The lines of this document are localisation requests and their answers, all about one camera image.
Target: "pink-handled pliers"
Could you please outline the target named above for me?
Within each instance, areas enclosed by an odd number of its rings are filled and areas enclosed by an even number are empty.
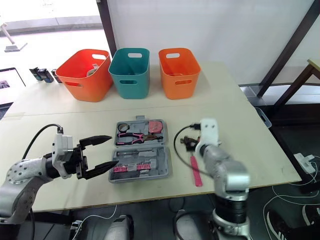
[[[133,133],[133,132],[123,132],[123,133],[118,133],[117,134],[118,138],[124,138],[124,137],[134,137],[137,138],[133,141],[128,141],[128,142],[117,142],[117,146],[121,145],[132,145],[132,144],[143,144],[145,141],[150,141],[150,140],[156,140],[156,139],[163,139],[163,136],[156,136],[153,134],[149,135],[144,135],[143,133]]]

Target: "pink tape measure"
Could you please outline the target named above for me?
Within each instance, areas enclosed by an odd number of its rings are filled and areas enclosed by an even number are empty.
[[[149,133],[151,134],[160,134],[162,131],[163,125],[160,121],[149,121]]]

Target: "shoe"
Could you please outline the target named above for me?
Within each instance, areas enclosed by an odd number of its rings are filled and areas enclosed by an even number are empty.
[[[304,205],[302,207],[302,217],[307,226],[320,224],[320,205]]]
[[[285,220],[275,211],[269,210],[266,214],[266,222],[278,240],[288,240],[291,228],[286,224]]]

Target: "gray plastic case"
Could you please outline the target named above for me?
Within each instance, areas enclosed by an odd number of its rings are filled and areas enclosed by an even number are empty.
[[[132,145],[119,146],[117,142],[131,142],[135,137],[118,137],[120,133],[118,126],[120,124],[128,124],[127,133],[149,134],[149,121],[159,121],[162,123],[161,133],[155,133],[156,136],[163,139],[155,139],[144,141],[143,143],[134,143]],[[112,153],[112,161],[119,161],[116,167],[126,166],[129,171],[114,172],[112,168],[109,171],[110,183],[124,183],[136,180],[149,180],[166,178],[169,174],[169,151],[165,146],[168,140],[167,125],[162,119],[145,119],[145,116],[136,116],[135,121],[121,121],[116,125],[114,145],[117,147]],[[150,163],[150,170],[135,170],[137,164]]]

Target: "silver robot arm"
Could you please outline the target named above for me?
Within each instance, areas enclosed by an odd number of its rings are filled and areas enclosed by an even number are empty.
[[[239,236],[250,240],[247,198],[250,176],[245,166],[219,148],[218,124],[215,119],[201,120],[201,137],[196,153],[202,157],[207,172],[214,179],[216,208],[213,221],[219,239]]]
[[[90,179],[114,167],[117,161],[104,162],[88,170],[87,158],[83,156],[85,146],[98,145],[109,139],[111,137],[105,135],[88,137],[73,147],[72,136],[57,133],[52,143],[52,153],[15,163],[0,187],[0,225],[22,224],[39,188],[54,178],[67,179],[76,174],[78,179]]]

